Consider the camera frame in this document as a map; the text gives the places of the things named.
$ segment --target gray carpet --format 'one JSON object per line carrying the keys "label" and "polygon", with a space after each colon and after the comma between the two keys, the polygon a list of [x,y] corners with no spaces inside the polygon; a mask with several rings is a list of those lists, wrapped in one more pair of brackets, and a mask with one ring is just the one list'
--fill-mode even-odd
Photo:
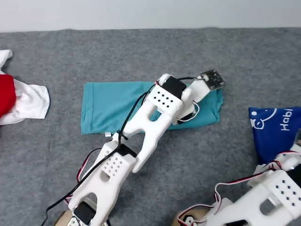
{"label": "gray carpet", "polygon": [[[1,33],[0,49],[7,48],[14,56],[4,71],[47,86],[51,96],[46,119],[0,127],[0,222],[8,226],[40,225],[44,209],[75,185],[87,153],[108,140],[80,134],[85,82],[153,81],[211,68],[227,82],[221,122],[168,131],[122,186],[112,226],[168,226],[177,211],[211,204],[217,182],[248,176],[256,166],[247,108],[301,105],[298,28]],[[141,135],[131,141],[141,143]],[[247,190],[220,189],[232,200]],[[65,209],[53,209],[47,225]]]}

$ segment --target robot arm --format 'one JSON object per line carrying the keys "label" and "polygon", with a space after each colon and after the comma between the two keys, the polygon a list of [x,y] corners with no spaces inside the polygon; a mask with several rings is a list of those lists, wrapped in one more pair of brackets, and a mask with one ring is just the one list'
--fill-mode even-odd
{"label": "robot arm", "polygon": [[[118,151],[95,169],[73,193],[68,207],[81,224],[90,226],[104,224],[117,201],[123,182],[131,171],[136,173],[145,164],[170,124],[176,124],[179,119],[193,114],[195,111],[193,102],[199,102],[211,90],[224,85],[214,70],[202,74],[188,87],[169,74],[162,75],[123,130],[123,135],[127,138],[140,131],[145,132],[140,152],[138,154],[133,152],[123,144],[122,138],[122,145]],[[161,115],[156,121],[151,121],[150,117],[157,110]],[[95,163],[87,172],[113,152],[118,144],[119,134],[115,133],[112,140],[103,145]],[[97,205],[89,204],[91,201],[87,201],[90,193],[96,195]]]}
{"label": "robot arm", "polygon": [[[256,168],[249,185],[253,187],[235,203],[224,198],[217,201],[193,226],[285,226],[301,216],[301,130],[290,151]],[[218,183],[231,185],[239,183]],[[272,209],[263,213],[261,205],[269,201]],[[185,226],[191,226],[185,220]]]}

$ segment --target blue bag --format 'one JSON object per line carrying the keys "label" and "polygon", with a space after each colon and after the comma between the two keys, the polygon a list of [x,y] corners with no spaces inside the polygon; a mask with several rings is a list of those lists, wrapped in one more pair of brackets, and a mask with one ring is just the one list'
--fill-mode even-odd
{"label": "blue bag", "polygon": [[249,108],[255,148],[260,164],[272,161],[292,147],[301,128],[301,107]]}

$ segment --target red cloth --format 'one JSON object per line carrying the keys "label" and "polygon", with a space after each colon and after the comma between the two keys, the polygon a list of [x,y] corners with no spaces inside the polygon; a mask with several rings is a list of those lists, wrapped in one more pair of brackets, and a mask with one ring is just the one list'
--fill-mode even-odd
{"label": "red cloth", "polygon": [[16,102],[14,78],[9,74],[0,74],[0,117],[13,108]]}

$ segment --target teal shirt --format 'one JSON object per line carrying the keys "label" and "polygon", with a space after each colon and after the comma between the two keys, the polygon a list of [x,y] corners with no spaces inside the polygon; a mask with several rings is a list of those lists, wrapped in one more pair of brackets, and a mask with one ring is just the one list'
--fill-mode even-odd
{"label": "teal shirt", "polygon": [[[119,130],[137,98],[151,85],[153,82],[148,81],[86,83],[81,109],[81,133],[114,133]],[[219,122],[222,103],[222,91],[212,91],[200,101],[200,111],[193,120],[170,125],[168,129],[187,129]],[[132,116],[140,105],[137,105]],[[159,115],[157,111],[152,120]]]}

